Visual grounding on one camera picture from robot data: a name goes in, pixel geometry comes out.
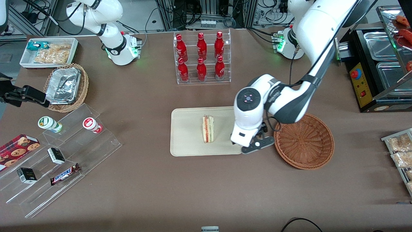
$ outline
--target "red switch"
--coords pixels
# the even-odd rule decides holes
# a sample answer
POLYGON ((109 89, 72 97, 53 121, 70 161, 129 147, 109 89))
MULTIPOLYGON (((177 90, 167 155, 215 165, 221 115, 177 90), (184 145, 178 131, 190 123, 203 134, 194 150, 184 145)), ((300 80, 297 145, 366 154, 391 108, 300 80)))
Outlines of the red switch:
POLYGON ((359 73, 358 73, 358 71, 356 71, 356 70, 353 70, 353 71, 351 72, 351 77, 352 77, 353 79, 357 78, 358 75, 359 75, 359 73))

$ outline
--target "red bottle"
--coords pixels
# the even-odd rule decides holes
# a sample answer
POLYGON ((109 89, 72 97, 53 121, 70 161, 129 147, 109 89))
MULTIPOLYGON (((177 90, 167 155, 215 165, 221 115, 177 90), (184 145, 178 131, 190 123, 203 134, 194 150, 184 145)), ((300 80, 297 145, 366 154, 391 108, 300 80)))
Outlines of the red bottle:
POLYGON ((215 65, 215 78, 216 80, 223 80, 225 74, 225 64, 223 63, 223 56, 218 55, 218 62, 215 65))
POLYGON ((199 57, 203 58, 203 60, 207 59, 207 45, 204 39, 204 35, 202 32, 197 34, 197 54, 199 57))
POLYGON ((199 57, 197 59, 197 78, 199 79, 200 82, 205 82, 207 79, 206 75, 206 65, 203 64, 203 58, 199 57))
POLYGON ((178 50, 178 55, 179 55, 179 57, 183 58, 184 62, 187 62, 186 44, 182 40, 182 35, 177 34, 176 35, 176 40, 178 41, 177 44, 176 44, 176 49, 178 50))
POLYGON ((187 70, 187 66, 185 62, 183 61, 182 57, 179 57, 178 59, 178 70, 179 70, 179 75, 180 79, 182 82, 188 82, 189 81, 189 71, 187 70))
POLYGON ((217 59, 219 55, 223 56, 225 43, 223 42, 223 33, 218 31, 216 33, 216 41, 215 41, 215 58, 217 59))

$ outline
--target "wicker basket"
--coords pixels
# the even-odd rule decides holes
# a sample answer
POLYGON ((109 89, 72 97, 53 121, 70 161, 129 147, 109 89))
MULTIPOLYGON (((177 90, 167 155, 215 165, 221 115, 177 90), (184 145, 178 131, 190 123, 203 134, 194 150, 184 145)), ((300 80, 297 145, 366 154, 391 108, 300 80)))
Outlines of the wicker basket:
POLYGON ((297 123, 282 124, 281 131, 275 132, 274 137, 280 156, 290 165, 304 170, 324 166, 335 149, 329 128, 311 114, 305 114, 297 123))
MULTIPOLYGON (((80 83, 79 83, 79 90, 77 92, 77 98, 76 101, 71 104, 71 105, 49 105, 49 109, 53 111, 58 111, 61 113, 68 113, 70 111, 73 111, 77 108, 79 108, 83 102, 84 99, 86 98, 87 95, 87 88, 89 87, 89 78, 87 77, 87 73, 84 71, 84 69, 78 65, 78 64, 68 64, 62 67, 58 67, 58 69, 68 69, 68 68, 77 68, 82 72, 82 76, 80 77, 80 83)), ((44 85, 43 92, 46 92, 47 87, 49 86, 49 81, 51 78, 52 74, 49 75, 47 78, 46 84, 44 85)))

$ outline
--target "table surface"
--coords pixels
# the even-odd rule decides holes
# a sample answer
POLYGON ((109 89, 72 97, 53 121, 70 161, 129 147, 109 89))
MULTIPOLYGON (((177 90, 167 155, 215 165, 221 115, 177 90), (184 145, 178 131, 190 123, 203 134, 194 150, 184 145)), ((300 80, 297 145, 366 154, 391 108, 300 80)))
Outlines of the table surface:
MULTIPOLYGON (((270 73, 288 82, 290 60, 251 32, 231 30, 232 82, 176 83, 173 33, 150 34, 140 60, 116 66, 98 37, 78 37, 75 62, 89 75, 86 103, 123 146, 32 219, 1 199, 0 231, 280 231, 293 217, 324 231, 406 231, 410 200, 381 137, 410 128, 410 113, 359 113, 344 66, 331 65, 308 112, 322 119, 335 140, 331 161, 298 170, 271 146, 249 155, 174 157, 171 113, 176 108, 233 105, 250 79, 270 73)), ((293 62, 293 82, 309 69, 293 62)), ((42 89, 50 70, 21 69, 17 86, 42 89)), ((66 114, 36 104, 7 106, 0 144, 20 133, 42 133, 37 120, 66 114)), ((294 222, 288 231, 316 231, 294 222)))

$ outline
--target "snickers bar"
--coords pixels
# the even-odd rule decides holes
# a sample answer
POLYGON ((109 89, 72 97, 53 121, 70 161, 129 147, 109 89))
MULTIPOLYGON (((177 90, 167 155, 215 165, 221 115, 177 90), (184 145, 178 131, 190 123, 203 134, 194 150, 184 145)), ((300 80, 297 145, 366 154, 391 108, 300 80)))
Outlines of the snickers bar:
POLYGON ((80 170, 79 164, 77 163, 76 165, 71 166, 69 169, 67 169, 66 171, 58 174, 55 178, 51 178, 50 182, 51 185, 55 185, 57 182, 66 179, 66 177, 70 176, 71 174, 77 172, 78 170, 80 170))

